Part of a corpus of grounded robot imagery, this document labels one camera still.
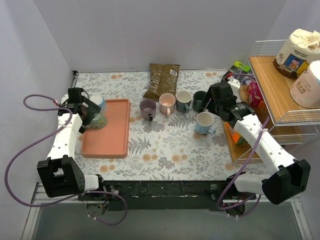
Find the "cartoon toilet paper roll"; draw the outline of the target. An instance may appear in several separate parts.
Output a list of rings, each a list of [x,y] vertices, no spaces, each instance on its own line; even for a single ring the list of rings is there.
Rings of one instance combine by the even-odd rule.
[[[283,76],[297,79],[311,62],[319,59],[320,33],[299,28],[290,34],[273,60],[273,65]]]

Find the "brown snack bag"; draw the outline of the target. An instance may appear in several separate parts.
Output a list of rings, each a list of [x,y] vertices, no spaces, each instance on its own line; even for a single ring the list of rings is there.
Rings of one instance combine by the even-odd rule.
[[[179,64],[149,64],[150,86],[143,95],[145,99],[158,101],[163,94],[176,94],[180,71]]]

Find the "magenta tissue pack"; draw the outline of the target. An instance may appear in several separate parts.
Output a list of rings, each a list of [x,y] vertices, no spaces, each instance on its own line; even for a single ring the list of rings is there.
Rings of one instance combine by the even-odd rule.
[[[251,107],[266,108],[260,88],[256,82],[251,82],[247,87],[248,102]]]

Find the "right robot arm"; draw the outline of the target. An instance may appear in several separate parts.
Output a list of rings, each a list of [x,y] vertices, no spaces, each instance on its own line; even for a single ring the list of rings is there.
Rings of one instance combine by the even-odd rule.
[[[236,130],[257,153],[267,168],[267,175],[244,173],[240,169],[220,194],[237,199],[243,193],[264,195],[278,205],[306,190],[311,166],[305,160],[297,160],[288,153],[261,123],[255,110],[246,102],[237,102],[234,95],[239,83],[222,81],[212,84],[202,101],[200,109],[221,118]]]

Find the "black glossy mug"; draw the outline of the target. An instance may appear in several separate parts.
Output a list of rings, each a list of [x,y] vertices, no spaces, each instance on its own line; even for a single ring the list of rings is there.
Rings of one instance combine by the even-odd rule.
[[[202,105],[202,102],[204,98],[206,97],[207,92],[203,90],[199,90],[194,93],[193,95],[193,102],[192,102],[192,108],[196,112],[200,112],[200,107]]]

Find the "salmon pink tray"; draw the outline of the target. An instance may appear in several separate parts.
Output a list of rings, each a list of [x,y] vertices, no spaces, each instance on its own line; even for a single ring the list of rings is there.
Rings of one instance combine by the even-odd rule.
[[[107,99],[107,124],[83,134],[81,154],[85,158],[124,159],[128,156],[131,103],[127,98]]]

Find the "light blue mug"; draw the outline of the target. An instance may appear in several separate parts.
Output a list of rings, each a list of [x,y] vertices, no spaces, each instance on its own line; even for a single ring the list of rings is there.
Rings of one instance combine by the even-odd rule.
[[[101,108],[101,111],[107,110],[107,103],[105,98],[102,95],[95,94],[89,98],[93,103],[98,105]]]
[[[214,117],[208,112],[201,112],[196,117],[195,131],[200,135],[214,135],[216,129],[213,124]]]

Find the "black green box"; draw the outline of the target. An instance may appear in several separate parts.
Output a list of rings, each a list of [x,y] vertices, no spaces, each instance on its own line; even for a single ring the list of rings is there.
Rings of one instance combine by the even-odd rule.
[[[251,67],[243,64],[240,61],[236,61],[231,68],[223,75],[221,81],[225,81],[229,74],[251,74]]]

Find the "orange green sponge pack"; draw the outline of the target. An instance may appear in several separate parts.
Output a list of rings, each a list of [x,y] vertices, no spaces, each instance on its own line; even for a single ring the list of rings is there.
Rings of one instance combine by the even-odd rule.
[[[225,122],[225,126],[227,127],[228,132],[236,146],[241,146],[248,143],[241,134],[231,127],[229,123]]]

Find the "green mug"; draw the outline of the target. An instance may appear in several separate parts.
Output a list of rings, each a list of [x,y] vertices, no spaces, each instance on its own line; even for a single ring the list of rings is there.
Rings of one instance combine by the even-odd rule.
[[[88,128],[94,130],[100,130],[107,125],[108,121],[104,114],[98,113],[92,121],[89,123]]]

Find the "purple mug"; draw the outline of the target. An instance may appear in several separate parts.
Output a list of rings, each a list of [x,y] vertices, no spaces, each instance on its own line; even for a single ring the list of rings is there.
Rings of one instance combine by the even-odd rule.
[[[157,105],[152,99],[144,99],[139,104],[140,115],[144,120],[153,121],[156,117]]]

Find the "pink mug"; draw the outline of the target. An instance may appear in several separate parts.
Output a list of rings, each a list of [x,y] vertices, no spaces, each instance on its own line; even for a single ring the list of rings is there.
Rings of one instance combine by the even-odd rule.
[[[164,93],[159,97],[160,112],[169,117],[175,110],[176,98],[171,93]]]

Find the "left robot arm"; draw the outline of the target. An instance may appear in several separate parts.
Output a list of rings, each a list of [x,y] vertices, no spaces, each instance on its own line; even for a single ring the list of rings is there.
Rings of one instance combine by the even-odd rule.
[[[57,113],[59,132],[46,160],[39,161],[37,171],[48,197],[61,197],[89,191],[95,200],[106,196],[99,174],[85,175],[75,161],[78,134],[83,134],[101,107],[90,100],[83,88],[73,87],[61,99]]]

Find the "dark teal faceted mug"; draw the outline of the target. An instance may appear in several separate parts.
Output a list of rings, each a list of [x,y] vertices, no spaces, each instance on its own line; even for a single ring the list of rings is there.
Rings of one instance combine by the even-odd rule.
[[[181,90],[176,94],[176,110],[181,113],[188,113],[190,111],[190,104],[192,101],[192,94],[189,91]]]

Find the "pink toilet paper roll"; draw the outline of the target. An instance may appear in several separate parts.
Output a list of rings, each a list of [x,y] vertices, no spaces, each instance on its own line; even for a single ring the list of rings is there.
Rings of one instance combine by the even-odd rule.
[[[292,99],[301,107],[320,108],[320,61],[310,63],[289,89]]]

